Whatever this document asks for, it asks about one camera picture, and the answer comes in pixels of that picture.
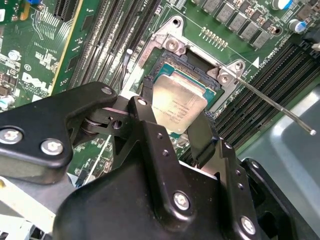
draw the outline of metal pin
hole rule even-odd
[[[264,95],[262,92],[260,92],[258,89],[255,87],[251,86],[249,83],[241,79],[240,77],[236,76],[230,69],[224,68],[224,70],[233,76],[239,83],[244,85],[247,89],[258,95],[260,98],[262,98],[264,101],[266,101],[268,104],[273,106],[275,109],[279,110],[280,112],[284,113],[287,115],[289,118],[291,118],[293,121],[295,121],[300,127],[302,127],[304,130],[306,130],[310,135],[314,136],[316,135],[317,131],[312,129],[310,126],[308,126],[306,123],[304,123],[297,115],[295,115],[293,112],[289,111],[288,109],[284,108],[280,104],[276,103],[273,101],[271,98],[268,96]]]

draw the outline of ram slot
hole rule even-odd
[[[96,46],[98,45],[106,26],[110,24],[110,17],[114,13],[116,4],[117,1],[113,0],[105,0],[101,3],[101,6],[99,7],[100,11],[97,14],[92,31],[87,37],[84,50],[82,51],[80,60],[76,65],[74,74],[72,75],[69,85],[70,89],[83,84],[86,71],[95,55]]]

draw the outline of electrolytic capacitor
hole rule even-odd
[[[271,7],[274,10],[286,10],[292,3],[293,0],[272,0]]]
[[[15,103],[15,99],[11,95],[0,98],[0,108],[3,110],[7,110],[14,103]]]
[[[292,19],[288,25],[289,29],[296,34],[301,34],[307,29],[307,24],[304,21],[298,19]]]

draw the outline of black mounting arm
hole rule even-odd
[[[0,176],[30,185],[60,181],[72,159],[72,146],[98,134],[112,135],[113,171],[65,199],[56,214],[53,239],[268,240],[274,231],[268,232],[258,219],[276,206],[282,211],[273,214],[278,224],[284,216],[296,220],[285,222],[285,233],[279,231],[283,240],[318,239],[278,190],[274,194],[263,188],[263,196],[271,195],[271,210],[260,198],[257,205],[253,186],[259,191],[252,174],[258,173],[248,168],[248,160],[237,159],[204,112],[187,133],[194,162],[199,168],[209,165],[215,176],[181,165],[167,130],[156,122],[149,102],[152,88],[142,92],[148,93],[147,100],[127,100],[94,82],[1,113]],[[10,140],[12,134],[18,140]],[[277,188],[269,179],[260,184]],[[275,196],[281,204],[273,201]]]

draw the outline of green circuit board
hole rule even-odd
[[[134,78],[131,91],[139,92],[144,76],[147,76],[153,69],[157,60],[163,54],[163,49],[154,48],[143,66],[142,74],[136,76],[134,73],[137,62],[151,37],[173,16],[180,16],[183,19],[183,36],[192,44],[203,50],[209,56],[215,58],[223,65],[228,65],[235,60],[242,60],[245,63],[245,70],[242,78],[250,81],[259,71],[263,71],[264,65],[272,56],[281,50],[286,40],[295,34],[288,28],[288,23],[292,19],[301,19],[307,24],[307,28],[314,26],[314,22],[319,18],[317,10],[310,10],[309,14],[302,16],[305,7],[300,1],[293,1],[287,10],[274,10],[271,8],[270,0],[252,0],[249,2],[250,8],[241,10],[234,3],[220,1],[219,6],[211,13],[205,5],[209,0],[162,0],[151,14],[150,23],[145,26],[145,31],[133,49],[128,64],[128,74],[125,82]],[[125,28],[126,19],[130,16],[130,11],[134,8],[143,13],[144,9],[152,9],[152,4],[157,1],[152,0],[120,0],[119,12],[113,14],[114,28],[110,28],[110,34],[106,35],[104,42],[97,41],[100,45],[101,53],[107,53],[107,57],[94,59],[89,67],[92,72],[84,81],[84,71],[87,68],[79,67],[83,56],[89,59],[86,54],[89,43],[99,35],[99,29],[103,30],[104,14],[116,10],[115,2],[112,0],[78,0],[73,11],[73,18],[68,21],[57,19],[55,11],[55,1],[43,0],[39,5],[30,5],[26,2],[16,1],[19,8],[15,12],[10,12],[10,16],[17,16],[18,20],[6,20],[0,25],[0,87],[7,94],[14,96],[14,104],[9,109],[15,108],[33,101],[58,94],[70,88],[80,86],[87,82],[100,81],[106,84],[112,83],[119,77],[121,70],[121,58],[125,49],[130,46],[130,38],[141,26],[141,18],[135,16],[128,29],[127,34],[121,36],[122,41],[116,42],[115,35],[118,29]],[[218,20],[219,13],[223,6],[232,5],[233,10],[228,21]],[[260,16],[251,19],[250,9],[261,13]],[[232,21],[241,14],[246,18],[246,24],[255,25],[257,32],[249,40],[244,35],[247,26],[244,24],[240,31],[231,28]],[[269,27],[264,26],[263,21],[271,23]],[[259,33],[268,35],[268,39],[262,45],[256,43]],[[110,46],[117,46],[111,51]],[[107,67],[103,61],[109,61]],[[235,95],[241,91],[241,87],[236,90]],[[222,94],[223,90],[216,92],[215,100]],[[226,100],[218,111],[229,104],[234,97]],[[94,174],[100,173],[105,167],[105,162],[112,161],[110,144],[107,143],[108,136],[101,136],[98,141],[88,142],[78,146],[74,151],[73,161],[69,167],[71,174],[79,176],[81,170],[89,171],[92,162],[98,159],[97,168]]]

